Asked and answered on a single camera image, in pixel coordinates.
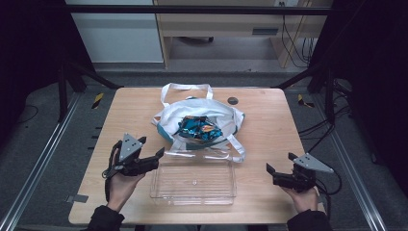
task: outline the tabletop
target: tabletop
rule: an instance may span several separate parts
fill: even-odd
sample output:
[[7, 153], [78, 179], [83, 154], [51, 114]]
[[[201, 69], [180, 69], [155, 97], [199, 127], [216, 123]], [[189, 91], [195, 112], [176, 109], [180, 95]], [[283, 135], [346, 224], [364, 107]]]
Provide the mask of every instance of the tabletop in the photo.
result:
[[[75, 202], [69, 215], [74, 224], [89, 223], [96, 207], [106, 204], [104, 179], [113, 145], [129, 133], [135, 138], [147, 137], [140, 157], [154, 155], [170, 143], [161, 137], [151, 123], [152, 117], [163, 109], [160, 100], [162, 88], [123, 88], [117, 90], [106, 117], [98, 142], [78, 194], [89, 197], [86, 203]], [[237, 195], [231, 205], [164, 206], [150, 197], [152, 172], [138, 183], [121, 214], [124, 223], [138, 224], [205, 224], [286, 223], [296, 211], [291, 198], [272, 184], [266, 163], [276, 171], [292, 173], [293, 162], [288, 153], [298, 156], [304, 150], [297, 134], [286, 96], [279, 89], [213, 88], [214, 99], [227, 104], [236, 97], [238, 104], [231, 105], [245, 113], [242, 128], [236, 135], [246, 149], [243, 163], [234, 163]], [[176, 102], [187, 96], [205, 97], [203, 90], [170, 90], [166, 101]]]

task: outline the black sleeve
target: black sleeve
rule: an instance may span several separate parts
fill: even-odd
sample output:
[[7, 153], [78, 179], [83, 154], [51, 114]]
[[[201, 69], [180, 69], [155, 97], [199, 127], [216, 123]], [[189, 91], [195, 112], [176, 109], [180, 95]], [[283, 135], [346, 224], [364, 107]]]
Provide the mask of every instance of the black sleeve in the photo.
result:
[[288, 220], [289, 231], [332, 231], [324, 212], [307, 210]]
[[83, 231], [119, 231], [125, 217], [106, 206], [95, 209], [88, 228]]

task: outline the human hand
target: human hand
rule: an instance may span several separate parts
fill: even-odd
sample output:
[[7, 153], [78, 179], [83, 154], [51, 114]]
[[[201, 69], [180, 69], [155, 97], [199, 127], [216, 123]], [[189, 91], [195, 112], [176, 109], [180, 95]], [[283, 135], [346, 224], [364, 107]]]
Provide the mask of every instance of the human hand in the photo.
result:
[[281, 187], [293, 200], [293, 204], [298, 213], [307, 210], [316, 211], [318, 209], [318, 192], [312, 188], [306, 192], [296, 192], [295, 190]]
[[125, 176], [119, 172], [111, 179], [109, 202], [107, 206], [119, 212], [125, 205], [126, 201], [132, 195], [138, 182], [144, 177], [145, 174], [137, 176]]

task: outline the white tote bag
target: white tote bag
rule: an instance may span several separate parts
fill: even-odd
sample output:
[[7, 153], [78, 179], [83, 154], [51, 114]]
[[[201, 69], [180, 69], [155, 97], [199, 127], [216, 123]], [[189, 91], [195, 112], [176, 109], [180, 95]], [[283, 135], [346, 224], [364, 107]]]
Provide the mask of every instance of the white tote bag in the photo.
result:
[[[176, 90], [205, 90], [206, 98], [191, 98], [177, 101], [172, 104], [166, 103], [169, 89]], [[237, 150], [239, 157], [233, 157], [234, 162], [243, 162], [245, 149], [235, 138], [240, 130], [245, 114], [240, 110], [225, 105], [213, 99], [213, 90], [209, 85], [179, 85], [167, 84], [162, 88], [161, 102], [164, 108], [155, 114], [152, 123], [166, 140], [172, 143], [171, 151], [196, 150], [207, 147], [216, 149], [228, 149], [228, 143]], [[179, 139], [175, 134], [179, 130], [179, 122], [185, 116], [206, 116], [222, 131], [222, 135], [216, 140], [204, 143], [189, 143]]]

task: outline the clear plastic container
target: clear plastic container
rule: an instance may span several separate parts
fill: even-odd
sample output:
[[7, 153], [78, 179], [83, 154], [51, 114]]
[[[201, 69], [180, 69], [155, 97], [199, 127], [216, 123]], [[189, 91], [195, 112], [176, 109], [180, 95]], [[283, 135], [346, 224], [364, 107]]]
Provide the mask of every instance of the clear plastic container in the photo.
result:
[[237, 186], [229, 151], [166, 152], [153, 171], [150, 197], [165, 205], [228, 205]]

